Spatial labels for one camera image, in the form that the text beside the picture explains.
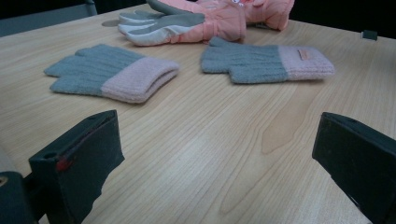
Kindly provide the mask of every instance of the pink cuff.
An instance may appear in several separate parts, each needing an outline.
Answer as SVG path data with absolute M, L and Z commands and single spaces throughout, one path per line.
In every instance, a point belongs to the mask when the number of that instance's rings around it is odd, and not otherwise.
M 102 86 L 105 97 L 144 103 L 163 84 L 177 75 L 179 65 L 172 61 L 142 58 L 116 74 Z
M 322 79 L 335 72 L 332 63 L 315 48 L 279 46 L 278 50 L 289 80 Z

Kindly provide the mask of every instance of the glove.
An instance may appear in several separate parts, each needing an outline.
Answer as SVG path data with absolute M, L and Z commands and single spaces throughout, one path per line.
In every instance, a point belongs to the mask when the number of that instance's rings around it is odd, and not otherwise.
M 104 96 L 127 103 L 143 103 L 178 72 L 178 64 L 97 45 L 80 49 L 44 70 L 58 77 L 55 92 Z
M 213 37 L 202 54 L 204 73 L 229 73 L 233 83 L 270 83 L 319 79 L 334 74 L 334 67 L 310 47 L 252 46 Z
M 198 0 L 197 4 L 205 1 L 218 3 L 224 0 Z M 289 14 L 294 0 L 226 0 L 238 4 L 244 9 L 246 23 L 263 22 L 275 30 L 284 30 L 289 21 Z
M 160 13 L 121 13 L 119 30 L 138 46 L 208 41 L 220 36 L 229 41 L 246 35 L 243 9 L 230 1 L 198 5 L 185 0 L 148 0 Z

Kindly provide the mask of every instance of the ski glove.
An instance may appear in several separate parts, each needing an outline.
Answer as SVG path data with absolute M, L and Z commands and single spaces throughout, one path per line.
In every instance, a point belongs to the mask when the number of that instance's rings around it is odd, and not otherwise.
M 231 1 L 201 5 L 186 0 L 147 2 L 160 13 L 137 10 L 120 14 L 120 32 L 138 46 L 201 42 L 213 36 L 235 41 L 246 35 L 244 11 Z

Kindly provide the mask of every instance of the table surface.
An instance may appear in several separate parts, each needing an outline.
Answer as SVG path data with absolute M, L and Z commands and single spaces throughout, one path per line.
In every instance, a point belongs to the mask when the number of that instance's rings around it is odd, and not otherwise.
M 81 120 L 116 109 L 125 161 L 84 223 L 369 223 L 311 153 L 325 111 L 396 137 L 396 40 L 297 21 L 250 27 L 245 43 L 315 47 L 336 74 L 234 85 L 201 72 L 205 44 L 139 48 L 102 26 L 120 11 L 0 38 L 0 147 L 19 172 Z M 101 43 L 174 60 L 180 72 L 142 105 L 49 90 L 46 67 Z

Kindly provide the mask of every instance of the glove label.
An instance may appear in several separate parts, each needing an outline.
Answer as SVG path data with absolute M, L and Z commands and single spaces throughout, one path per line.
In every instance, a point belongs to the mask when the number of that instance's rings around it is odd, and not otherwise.
M 307 50 L 307 49 L 298 49 L 298 52 L 300 53 L 301 60 L 305 61 L 305 60 L 310 60 L 311 59 L 311 55 L 309 53 L 309 50 Z

